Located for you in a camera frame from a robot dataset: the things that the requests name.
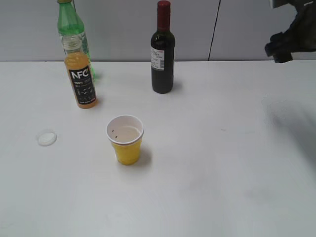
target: plastic cap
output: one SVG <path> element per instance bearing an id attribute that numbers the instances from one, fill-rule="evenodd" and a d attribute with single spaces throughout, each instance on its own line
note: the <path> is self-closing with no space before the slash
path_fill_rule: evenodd
<path id="1" fill-rule="evenodd" d="M 170 5 L 169 1 L 159 1 L 158 2 L 158 14 L 161 15 L 170 15 Z"/>
<path id="2" fill-rule="evenodd" d="M 68 3 L 71 2 L 72 0 L 57 0 L 58 3 Z"/>
<path id="3" fill-rule="evenodd" d="M 37 135 L 39 145 L 47 147 L 56 142 L 57 135 L 53 130 L 47 129 Z"/>
<path id="4" fill-rule="evenodd" d="M 78 36 L 63 36 L 61 42 L 65 50 L 81 48 L 81 39 Z"/>

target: yellow cup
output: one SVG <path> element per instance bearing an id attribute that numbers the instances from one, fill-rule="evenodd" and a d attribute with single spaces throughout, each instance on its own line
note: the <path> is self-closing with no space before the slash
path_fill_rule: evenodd
<path id="1" fill-rule="evenodd" d="M 135 116 L 118 116 L 112 119 L 107 126 L 107 136 L 117 159 L 125 165 L 138 161 L 143 135 L 143 123 Z"/>

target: bottle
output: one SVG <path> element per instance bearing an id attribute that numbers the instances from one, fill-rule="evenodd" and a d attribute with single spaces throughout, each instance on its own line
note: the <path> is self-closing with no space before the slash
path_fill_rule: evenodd
<path id="1" fill-rule="evenodd" d="M 151 40 L 152 86 L 160 94 L 173 86 L 175 38 L 170 32 L 170 2 L 158 2 L 157 31 Z"/>
<path id="2" fill-rule="evenodd" d="M 97 97 L 89 59 L 82 51 L 81 40 L 78 36 L 64 36 L 62 44 L 67 55 L 65 65 L 77 104 L 83 109 L 92 108 L 97 104 Z"/>
<path id="3" fill-rule="evenodd" d="M 63 36 L 77 35 L 81 39 L 82 49 L 89 58 L 90 68 L 94 78 L 94 69 L 91 67 L 91 59 L 88 41 L 84 31 L 84 24 L 72 6 L 72 0 L 58 0 L 57 2 L 59 3 L 58 33 L 61 38 Z"/>

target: gray wall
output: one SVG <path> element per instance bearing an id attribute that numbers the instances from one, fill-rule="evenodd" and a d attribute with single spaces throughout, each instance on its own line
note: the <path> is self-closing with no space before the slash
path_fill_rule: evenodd
<path id="1" fill-rule="evenodd" d="M 207 60 L 218 0 L 171 0 L 176 60 Z M 92 60 L 149 61 L 157 0 L 75 0 Z M 0 60 L 63 60 L 57 0 L 4 1 Z"/>
<path id="2" fill-rule="evenodd" d="M 268 0 L 222 0 L 211 60 L 266 60 L 270 36 L 284 32 L 296 15 L 284 5 L 271 9 Z M 316 59 L 314 53 L 296 53 L 294 59 Z"/>
<path id="3" fill-rule="evenodd" d="M 149 61 L 158 0 L 75 0 L 85 23 L 92 60 Z M 208 59 L 219 0 L 170 0 L 176 60 Z M 3 1 L 0 61 L 63 60 L 57 0 Z M 268 0 L 222 0 L 210 60 L 266 60 L 264 45 L 295 16 Z M 314 59 L 315 54 L 297 54 Z"/>

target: red bottle cap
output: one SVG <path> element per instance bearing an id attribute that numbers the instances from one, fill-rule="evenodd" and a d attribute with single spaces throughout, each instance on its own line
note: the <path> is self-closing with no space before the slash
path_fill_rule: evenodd
<path id="1" fill-rule="evenodd" d="M 170 5 L 169 1 L 158 2 L 158 30 L 169 31 L 170 30 Z"/>
<path id="2" fill-rule="evenodd" d="M 158 2 L 158 14 L 159 15 L 170 15 L 170 5 L 169 1 L 159 1 Z"/>

